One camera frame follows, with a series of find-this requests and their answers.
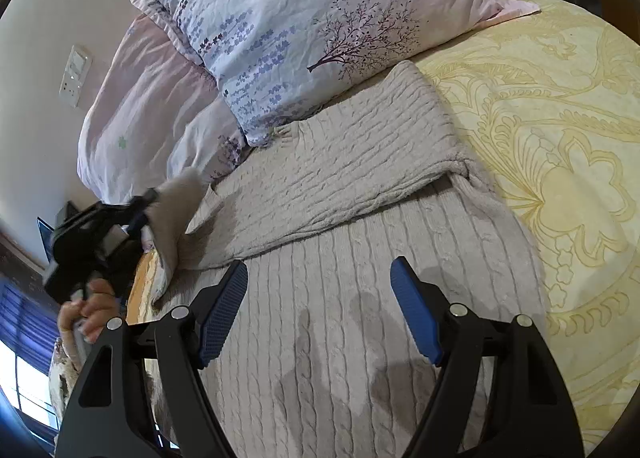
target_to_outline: blue gripper pad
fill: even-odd
[[[391,263],[391,288],[409,325],[418,351],[436,366],[442,360],[442,348],[438,342],[438,323],[425,305],[413,276],[407,271],[402,260],[396,258]]]
[[[220,355],[246,293],[248,280],[249,275],[245,264],[239,263],[226,285],[223,283],[218,285],[224,286],[224,289],[209,312],[207,320],[202,324],[200,332],[198,357],[203,367],[208,366],[211,359],[216,359]]]

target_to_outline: white wall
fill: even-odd
[[[12,0],[0,18],[0,228],[40,263],[36,217],[95,201],[76,174],[78,135],[135,16],[129,0]],[[75,109],[58,98],[73,44],[94,56]]]

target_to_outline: floral bedsheet pattern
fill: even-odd
[[[640,47],[560,0],[414,61],[537,240],[587,451],[640,380]]]

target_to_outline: blue curtain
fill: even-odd
[[[58,337],[56,320],[0,275],[0,340],[45,375]]]

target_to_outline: electrical outlet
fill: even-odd
[[[78,106],[82,85],[91,67],[91,62],[91,55],[87,51],[77,45],[73,46],[69,59],[66,61],[65,73],[58,94],[65,103],[74,108]]]

